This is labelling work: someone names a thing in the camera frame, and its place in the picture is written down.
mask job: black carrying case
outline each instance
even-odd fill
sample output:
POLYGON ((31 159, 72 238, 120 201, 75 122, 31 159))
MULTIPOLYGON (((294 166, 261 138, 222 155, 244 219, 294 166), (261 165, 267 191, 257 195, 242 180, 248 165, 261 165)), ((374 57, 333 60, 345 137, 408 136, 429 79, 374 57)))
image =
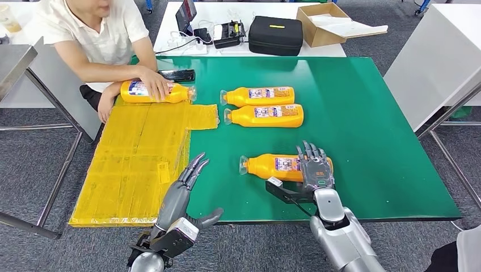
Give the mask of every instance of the black carrying case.
POLYGON ((303 43, 299 20, 255 16, 249 29, 249 50, 276 56, 297 56, 303 43))

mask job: power strip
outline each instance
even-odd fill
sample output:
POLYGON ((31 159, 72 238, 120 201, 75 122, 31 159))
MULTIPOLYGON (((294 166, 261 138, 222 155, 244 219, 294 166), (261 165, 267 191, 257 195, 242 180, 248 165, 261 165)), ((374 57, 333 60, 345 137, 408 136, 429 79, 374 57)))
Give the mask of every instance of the power strip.
MULTIPOLYGON (((167 51, 171 48, 179 47, 189 41, 194 39, 194 37, 173 37, 167 41, 167 45, 161 47, 161 51, 167 51)), ((183 47, 161 53, 164 56, 195 56, 195 55, 205 55, 207 54, 207 46, 203 43, 197 43, 197 41, 192 41, 183 47)))

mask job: white cup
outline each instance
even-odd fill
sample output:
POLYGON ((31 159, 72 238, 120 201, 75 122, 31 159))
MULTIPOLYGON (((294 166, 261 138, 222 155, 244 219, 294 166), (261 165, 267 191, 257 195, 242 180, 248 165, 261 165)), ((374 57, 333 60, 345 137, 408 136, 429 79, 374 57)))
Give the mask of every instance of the white cup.
POLYGON ((22 30, 22 27, 16 20, 10 6, 7 4, 0 4, 0 24, 2 24, 10 33, 22 30))

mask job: black smartphone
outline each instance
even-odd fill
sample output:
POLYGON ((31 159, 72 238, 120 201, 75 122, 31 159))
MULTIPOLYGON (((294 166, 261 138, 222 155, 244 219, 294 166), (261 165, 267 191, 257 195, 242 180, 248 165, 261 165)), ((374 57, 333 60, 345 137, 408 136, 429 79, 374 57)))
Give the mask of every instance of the black smartphone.
POLYGON ((195 80, 194 70, 160 70, 159 74, 165 79, 174 82, 191 82, 195 80))

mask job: white polo shirt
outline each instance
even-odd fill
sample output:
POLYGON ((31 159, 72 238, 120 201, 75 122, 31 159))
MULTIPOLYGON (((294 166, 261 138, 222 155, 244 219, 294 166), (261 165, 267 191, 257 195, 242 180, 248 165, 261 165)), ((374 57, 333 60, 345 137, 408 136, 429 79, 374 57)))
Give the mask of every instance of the white polo shirt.
MULTIPOLYGON (((149 35, 134 0, 111 0, 110 15, 102 19, 100 33, 80 21, 65 0, 41 0, 36 20, 45 44, 76 41, 90 62, 109 65, 128 64, 132 43, 149 35)), ((87 83, 98 92, 110 84, 87 83)))

